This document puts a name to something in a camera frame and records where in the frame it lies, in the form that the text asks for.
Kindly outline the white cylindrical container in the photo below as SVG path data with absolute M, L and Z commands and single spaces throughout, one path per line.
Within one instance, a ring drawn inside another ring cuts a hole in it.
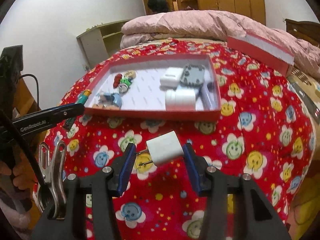
M 167 90 L 165 93 L 165 109 L 167 111 L 194 111 L 196 95 L 193 89 Z

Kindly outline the grey plastic cover plate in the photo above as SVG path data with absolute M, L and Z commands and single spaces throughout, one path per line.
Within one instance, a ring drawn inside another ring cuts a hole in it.
M 204 74 L 203 65 L 188 64 L 180 77 L 180 83 L 188 87 L 201 87 L 204 83 Z

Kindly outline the pink folded quilt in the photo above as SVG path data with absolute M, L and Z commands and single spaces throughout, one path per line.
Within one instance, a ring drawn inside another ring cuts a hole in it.
M 319 80 L 319 48 L 288 32 L 269 28 L 247 16 L 220 10 L 173 11 L 140 16 L 126 22 L 121 32 L 122 49 L 153 40 L 202 38 L 226 41 L 227 37 L 252 33 L 291 52 L 294 65 Z

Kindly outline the red shallow box tray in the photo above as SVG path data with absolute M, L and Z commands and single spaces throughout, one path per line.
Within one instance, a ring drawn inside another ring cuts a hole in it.
M 205 67 L 204 82 L 211 81 L 216 89 L 216 109 L 205 110 L 201 100 L 201 87 L 188 87 L 181 83 L 176 88 L 168 88 L 160 85 L 160 78 L 169 67 L 185 68 L 188 64 L 203 65 Z M 129 90 L 121 94 L 118 88 L 113 88 L 114 77 L 128 70 L 134 70 L 137 74 L 132 80 Z M 165 109 L 165 93 L 167 90 L 193 89 L 196 95 L 194 111 L 167 111 Z M 215 122 L 220 117 L 221 97 L 217 84 L 217 75 L 213 63 L 207 55 L 173 54 L 139 56 L 128 60 L 120 59 L 115 62 L 107 62 L 93 81 L 88 85 L 92 94 L 85 103 L 85 112 L 91 115 L 124 116 L 129 118 L 146 118 L 162 120 L 193 120 Z M 119 93 L 122 99 L 120 110 L 106 110 L 93 108 L 93 104 L 99 100 L 101 92 Z

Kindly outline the green hat figurine keychain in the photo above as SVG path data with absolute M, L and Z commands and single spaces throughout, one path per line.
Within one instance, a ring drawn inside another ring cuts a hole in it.
M 118 85 L 119 93 L 121 93 L 121 94 L 126 93 L 129 90 L 131 83 L 132 83 L 131 78 L 127 78 L 127 77 L 122 78 L 120 80 L 119 85 Z

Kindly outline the red box lid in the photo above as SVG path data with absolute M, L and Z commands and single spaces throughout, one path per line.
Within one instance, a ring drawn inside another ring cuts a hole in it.
M 290 75 L 294 65 L 295 57 L 288 49 L 253 33 L 228 36 L 227 45 L 273 68 L 282 76 Z

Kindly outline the white earbuds case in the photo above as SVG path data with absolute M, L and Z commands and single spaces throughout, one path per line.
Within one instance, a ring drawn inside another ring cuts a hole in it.
M 160 85 L 168 88 L 176 88 L 180 83 L 183 68 L 169 67 L 160 78 Z

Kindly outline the red smiley flower blanket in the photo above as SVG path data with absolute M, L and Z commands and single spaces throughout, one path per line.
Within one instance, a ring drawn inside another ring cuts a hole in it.
M 210 56 L 222 95 L 217 123 L 83 116 L 69 132 L 61 125 L 50 129 L 45 143 L 53 148 L 64 141 L 65 172 L 86 176 L 99 169 L 97 157 L 112 164 L 129 143 L 143 151 L 148 140 L 173 131 L 209 165 L 230 175 L 250 174 L 287 220 L 317 145 L 308 110 L 285 77 L 224 44 L 174 41 L 160 48 L 127 49 L 111 62 L 181 53 Z M 113 200 L 122 239 L 191 239 L 205 202 L 192 191 L 181 158 L 160 167 L 135 165 L 128 189 Z

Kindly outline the teal printed lighter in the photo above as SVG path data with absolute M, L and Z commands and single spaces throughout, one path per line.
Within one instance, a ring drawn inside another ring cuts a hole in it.
M 76 102 L 71 104 L 69 109 L 67 109 L 65 113 L 65 121 L 63 123 L 63 129 L 69 132 L 71 130 L 71 127 L 73 126 L 74 122 L 76 121 L 76 118 L 80 115 L 83 115 L 85 111 L 85 103 L 87 102 L 89 96 L 91 95 L 91 91 L 89 89 L 86 89 L 82 91 Z

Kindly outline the round wooden chess piece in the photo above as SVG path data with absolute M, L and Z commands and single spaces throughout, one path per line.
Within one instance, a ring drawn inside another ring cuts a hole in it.
M 134 70 L 128 70 L 127 72 L 124 73 L 124 76 L 127 78 L 127 79 L 135 79 L 137 74 Z

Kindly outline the white usb wall charger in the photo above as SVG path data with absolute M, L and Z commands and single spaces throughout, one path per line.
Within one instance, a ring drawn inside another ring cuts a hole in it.
M 184 156 L 182 146 L 175 131 L 171 131 L 146 141 L 146 146 L 146 150 L 137 153 L 137 155 L 148 152 L 150 160 L 138 163 L 138 166 L 154 164 L 158 167 L 164 163 Z

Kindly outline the blue curved figurine toy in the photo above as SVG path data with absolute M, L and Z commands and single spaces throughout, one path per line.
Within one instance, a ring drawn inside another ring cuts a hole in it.
M 119 93 L 101 92 L 99 100 L 93 104 L 93 108 L 106 110 L 120 110 L 122 107 L 122 99 Z

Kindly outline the dark wooden headboard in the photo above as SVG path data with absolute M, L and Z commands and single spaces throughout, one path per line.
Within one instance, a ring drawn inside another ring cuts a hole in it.
M 314 46 L 319 47 L 320 43 L 320 24 L 310 21 L 294 21 L 285 19 L 286 31 L 292 36 L 308 41 Z

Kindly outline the metal spring clip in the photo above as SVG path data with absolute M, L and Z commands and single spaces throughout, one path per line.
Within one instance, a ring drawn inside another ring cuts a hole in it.
M 63 218 L 66 212 L 67 198 L 63 189 L 66 148 L 62 140 L 55 145 L 53 153 L 45 142 L 39 145 L 39 168 L 44 185 L 38 185 L 37 202 L 41 211 L 53 202 L 53 210 L 49 213 L 51 219 Z

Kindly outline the small red figurine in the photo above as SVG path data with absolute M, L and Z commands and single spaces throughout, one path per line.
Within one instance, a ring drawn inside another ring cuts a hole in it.
M 122 79 L 122 74 L 118 73 L 115 77 L 114 77 L 114 82 L 113 82 L 113 88 L 117 88 L 120 84 L 120 81 Z

